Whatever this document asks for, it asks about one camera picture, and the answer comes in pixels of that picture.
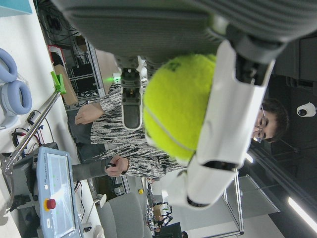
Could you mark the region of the grey and white robot hand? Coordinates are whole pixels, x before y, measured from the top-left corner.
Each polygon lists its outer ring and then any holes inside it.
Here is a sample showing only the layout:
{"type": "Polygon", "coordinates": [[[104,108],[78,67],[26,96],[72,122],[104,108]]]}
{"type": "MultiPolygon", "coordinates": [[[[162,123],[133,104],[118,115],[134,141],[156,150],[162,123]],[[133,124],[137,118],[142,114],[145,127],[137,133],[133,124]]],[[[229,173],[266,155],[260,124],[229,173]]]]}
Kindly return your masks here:
{"type": "Polygon", "coordinates": [[[275,59],[317,29],[314,0],[56,0],[122,70],[123,125],[185,166],[172,204],[213,205],[244,162],[275,59]]]}

